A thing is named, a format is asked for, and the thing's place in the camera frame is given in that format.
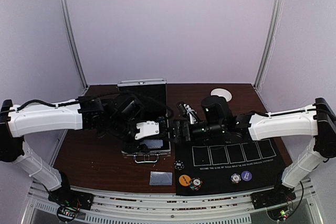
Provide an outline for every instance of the purple poker chip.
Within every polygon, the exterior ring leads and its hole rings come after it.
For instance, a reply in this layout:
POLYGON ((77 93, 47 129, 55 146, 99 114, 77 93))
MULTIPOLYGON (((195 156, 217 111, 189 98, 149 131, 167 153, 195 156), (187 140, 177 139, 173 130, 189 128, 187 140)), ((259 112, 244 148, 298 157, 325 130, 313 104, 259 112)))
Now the purple poker chip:
POLYGON ((242 172, 242 180, 244 181, 250 181, 252 179, 252 173, 250 173, 249 171, 244 171, 242 172))

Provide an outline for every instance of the wooden table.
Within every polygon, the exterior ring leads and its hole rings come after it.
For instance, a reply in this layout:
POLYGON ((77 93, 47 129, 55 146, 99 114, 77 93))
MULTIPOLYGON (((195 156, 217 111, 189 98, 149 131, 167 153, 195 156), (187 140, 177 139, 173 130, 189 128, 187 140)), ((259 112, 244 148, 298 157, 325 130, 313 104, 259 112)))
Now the wooden table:
MULTIPOLYGON (((91 86, 87 95, 116 91, 115 85, 91 86)), ((265 112, 259 96, 251 84, 168 84, 167 103, 180 118, 176 103, 184 101, 204 120, 201 101, 215 88, 232 93, 229 106, 234 115, 251 110, 265 112)), ((280 138, 276 139, 286 165, 290 156, 280 138)), ((175 193, 173 186, 150 186, 150 172, 174 172, 175 151, 161 156, 156 164, 136 164, 132 157, 123 157, 121 141, 111 135, 96 138, 96 131, 68 131, 55 162, 55 168, 65 172, 71 185, 99 190, 131 193, 175 193)))

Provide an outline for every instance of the black poker mat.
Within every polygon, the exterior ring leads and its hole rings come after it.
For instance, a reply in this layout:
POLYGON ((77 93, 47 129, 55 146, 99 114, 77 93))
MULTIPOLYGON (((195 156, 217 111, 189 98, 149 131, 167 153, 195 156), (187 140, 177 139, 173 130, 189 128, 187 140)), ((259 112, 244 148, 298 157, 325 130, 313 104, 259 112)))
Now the black poker mat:
POLYGON ((222 141, 214 141, 210 146, 182 145, 176 147, 175 157, 184 163, 183 170, 175 170, 176 194, 181 196, 235 193, 273 186, 286 167, 273 139, 227 145, 222 141), (241 176, 244 171, 250 172, 252 179, 233 184, 232 174, 241 176), (182 186, 178 181, 181 175, 200 178, 202 187, 191 190, 182 186))

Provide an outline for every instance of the lavender wall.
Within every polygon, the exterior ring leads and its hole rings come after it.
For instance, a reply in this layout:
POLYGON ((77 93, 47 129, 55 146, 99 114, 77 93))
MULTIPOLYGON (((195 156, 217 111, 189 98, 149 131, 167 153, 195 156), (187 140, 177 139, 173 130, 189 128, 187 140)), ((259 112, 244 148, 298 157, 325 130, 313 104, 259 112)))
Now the lavender wall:
MULTIPOLYGON (((336 111, 336 1, 285 0, 261 96, 271 111, 294 109, 324 97, 336 111)), ((307 137, 285 138, 292 157, 307 137)), ((312 174, 326 223, 335 223, 336 160, 312 174)))
POLYGON ((274 0, 68 0, 89 84, 255 80, 274 0))
MULTIPOLYGON (((0 0, 0 101, 71 99, 80 80, 65 33, 59 0, 0 0)), ((49 161, 58 131, 26 137, 49 161)), ((0 222, 18 223, 31 179, 12 164, 0 162, 0 222)))

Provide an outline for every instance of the robotic arm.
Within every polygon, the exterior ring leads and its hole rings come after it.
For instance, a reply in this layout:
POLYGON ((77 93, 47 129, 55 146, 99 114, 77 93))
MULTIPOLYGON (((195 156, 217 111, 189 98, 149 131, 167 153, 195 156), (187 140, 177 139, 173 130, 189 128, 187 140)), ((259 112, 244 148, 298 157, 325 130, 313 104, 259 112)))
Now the robotic arm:
POLYGON ((313 136, 305 151, 283 171, 269 194, 252 195, 255 208, 260 208, 272 204, 268 200, 270 195, 290 194, 321 162, 336 157, 336 116, 323 98, 297 110, 267 114, 251 112, 238 116, 233 116, 226 100, 218 96, 205 98, 201 106, 205 121, 201 121, 187 104, 178 104, 188 120, 175 120, 171 132, 173 138, 169 139, 164 120, 144 122, 144 106, 130 93, 114 99, 79 97, 55 104, 33 100, 21 106, 6 100, 0 112, 0 161, 12 162, 39 180, 48 190, 49 199, 61 206, 74 206, 79 202, 83 209, 90 209, 93 195, 71 190, 66 175, 45 163, 24 141, 25 134, 96 129, 98 136, 107 132, 126 143, 165 136, 168 141, 179 144, 210 141, 216 137, 225 143, 241 143, 276 136, 313 136), (42 104, 30 105, 33 102, 42 104))
MULTIPOLYGON (((241 143, 280 136, 312 136, 306 149, 279 174, 274 189, 251 195, 255 209, 287 202, 287 196, 294 198, 293 189, 304 177, 320 163, 336 157, 336 116, 323 98, 296 110, 251 112, 238 116, 232 116, 224 98, 207 97, 201 105, 207 120, 201 122, 194 116, 190 120, 193 124, 176 121, 174 135, 177 142, 210 141, 220 137, 226 143, 241 143)), ((190 119, 187 105, 181 102, 177 107, 190 119)))
POLYGON ((24 135, 35 132, 72 129, 96 129, 101 136, 108 132, 124 142, 166 134, 163 122, 142 121, 144 107, 132 94, 123 93, 114 99, 79 97, 49 104, 32 100, 24 105, 3 103, 0 112, 0 161, 12 162, 40 181, 49 192, 49 199, 61 206, 90 209, 91 194, 70 189, 67 176, 42 160, 24 141, 24 135))

